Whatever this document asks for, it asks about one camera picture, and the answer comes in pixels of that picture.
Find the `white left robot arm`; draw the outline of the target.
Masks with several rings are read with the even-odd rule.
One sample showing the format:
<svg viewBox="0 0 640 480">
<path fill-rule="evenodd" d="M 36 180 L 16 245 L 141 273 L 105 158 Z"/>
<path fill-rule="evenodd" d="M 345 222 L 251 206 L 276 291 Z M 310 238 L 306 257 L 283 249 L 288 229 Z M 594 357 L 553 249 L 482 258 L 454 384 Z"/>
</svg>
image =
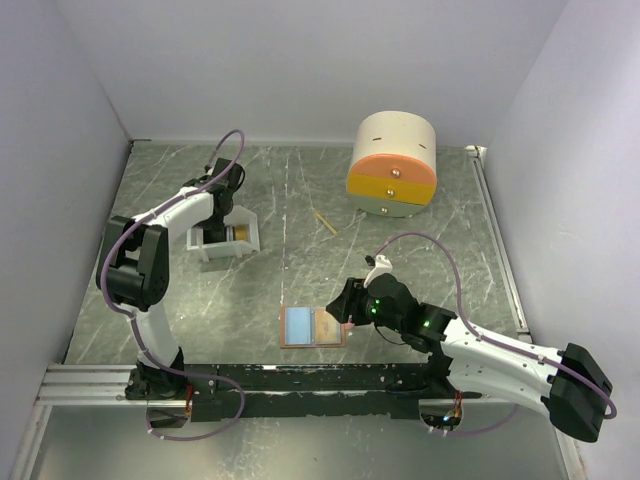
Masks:
<svg viewBox="0 0 640 480">
<path fill-rule="evenodd" d="M 170 283 L 170 248 L 190 230 L 204 247 L 246 240 L 246 226 L 225 224 L 244 179 L 242 166 L 220 158 L 165 204 L 107 222 L 96 284 L 110 308 L 130 322 L 138 344 L 136 366 L 125 388 L 127 399 L 173 399 L 186 389 L 183 351 L 163 304 Z"/>
</svg>

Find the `white card storage box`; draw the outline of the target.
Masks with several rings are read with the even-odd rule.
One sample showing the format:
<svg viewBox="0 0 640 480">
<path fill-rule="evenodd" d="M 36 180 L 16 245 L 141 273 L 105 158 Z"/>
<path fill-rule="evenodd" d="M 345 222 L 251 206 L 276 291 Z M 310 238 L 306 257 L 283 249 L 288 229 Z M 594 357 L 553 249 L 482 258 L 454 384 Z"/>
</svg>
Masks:
<svg viewBox="0 0 640 480">
<path fill-rule="evenodd" d="M 224 242 L 205 244 L 203 231 L 199 227 L 187 231 L 186 249 L 196 253 L 203 262 L 210 262 L 219 258 L 250 255 L 261 250 L 257 215 L 242 206 L 234 206 L 231 212 L 225 216 L 227 239 Z M 234 239 L 234 227 L 246 225 L 249 227 L 250 241 L 236 241 Z"/>
</svg>

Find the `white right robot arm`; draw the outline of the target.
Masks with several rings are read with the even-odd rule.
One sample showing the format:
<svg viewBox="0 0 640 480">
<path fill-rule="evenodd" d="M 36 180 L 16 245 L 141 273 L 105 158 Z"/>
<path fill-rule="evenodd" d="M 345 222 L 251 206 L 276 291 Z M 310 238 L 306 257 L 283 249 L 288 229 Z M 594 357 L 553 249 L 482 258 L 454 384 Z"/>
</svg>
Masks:
<svg viewBox="0 0 640 480">
<path fill-rule="evenodd" d="M 385 273 L 371 282 L 350 277 L 326 307 L 341 324 L 372 324 L 398 333 L 428 355 L 426 390 L 453 390 L 507 400 L 540 413 L 564 434 L 598 440 L 613 385 L 584 347 L 542 347 L 465 326 L 452 311 L 423 303 Z"/>
</svg>

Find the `pink leather card holder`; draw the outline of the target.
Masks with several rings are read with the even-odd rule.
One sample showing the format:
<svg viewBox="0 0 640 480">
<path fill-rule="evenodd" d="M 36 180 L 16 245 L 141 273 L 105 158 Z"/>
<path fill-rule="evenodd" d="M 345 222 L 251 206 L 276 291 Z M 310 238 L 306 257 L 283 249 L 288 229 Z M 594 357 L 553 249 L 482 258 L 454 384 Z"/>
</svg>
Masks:
<svg viewBox="0 0 640 480">
<path fill-rule="evenodd" d="M 342 348 L 346 346 L 347 329 L 342 325 L 343 340 L 339 345 L 314 343 L 314 316 L 324 307 L 284 306 L 280 311 L 280 347 L 282 349 Z"/>
</svg>

